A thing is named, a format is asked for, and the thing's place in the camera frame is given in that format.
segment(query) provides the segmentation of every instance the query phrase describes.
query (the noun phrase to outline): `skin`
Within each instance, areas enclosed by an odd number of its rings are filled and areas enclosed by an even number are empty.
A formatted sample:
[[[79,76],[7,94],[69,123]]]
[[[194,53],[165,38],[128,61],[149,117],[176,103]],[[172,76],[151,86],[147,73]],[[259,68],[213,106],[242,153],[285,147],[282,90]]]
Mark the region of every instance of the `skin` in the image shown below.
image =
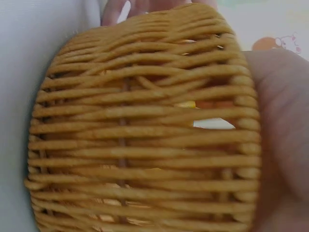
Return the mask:
[[[188,1],[130,2],[129,16],[134,16]],[[214,0],[198,2],[216,8]],[[124,3],[107,3],[104,25],[116,23]],[[264,150],[260,199],[251,232],[309,231],[309,62],[281,49],[245,52],[245,56],[259,95]]]

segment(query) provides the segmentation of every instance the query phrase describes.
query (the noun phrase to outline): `tan woven material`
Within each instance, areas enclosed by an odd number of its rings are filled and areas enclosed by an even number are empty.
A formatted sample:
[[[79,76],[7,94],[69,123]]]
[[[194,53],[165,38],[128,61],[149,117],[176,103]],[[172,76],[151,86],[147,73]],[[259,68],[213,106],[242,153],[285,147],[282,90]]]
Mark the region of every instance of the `tan woven material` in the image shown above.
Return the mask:
[[[186,101],[211,107],[177,105]],[[256,92],[214,9],[190,4],[77,35],[32,116],[25,183],[41,232],[248,231]],[[209,118],[235,129],[189,126]]]

